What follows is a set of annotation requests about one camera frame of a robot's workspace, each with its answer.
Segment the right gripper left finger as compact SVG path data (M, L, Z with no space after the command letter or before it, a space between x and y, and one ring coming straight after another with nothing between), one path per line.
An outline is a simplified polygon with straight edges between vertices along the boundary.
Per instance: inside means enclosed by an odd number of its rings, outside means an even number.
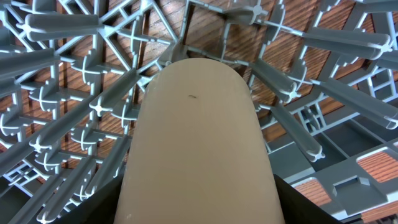
M54 224L107 224L113 223L121 192L123 177L116 177L95 192Z

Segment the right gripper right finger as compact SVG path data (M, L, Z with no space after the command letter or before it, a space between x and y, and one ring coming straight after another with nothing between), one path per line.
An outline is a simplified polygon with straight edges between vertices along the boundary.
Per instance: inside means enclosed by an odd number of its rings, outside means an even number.
M286 224L341 224L278 175L274 180Z

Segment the cream plastic cup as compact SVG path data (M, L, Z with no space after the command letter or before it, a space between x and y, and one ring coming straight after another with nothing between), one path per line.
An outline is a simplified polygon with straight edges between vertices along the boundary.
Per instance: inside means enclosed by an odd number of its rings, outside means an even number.
M283 223L248 87L205 58L165 67L147 87L116 223Z

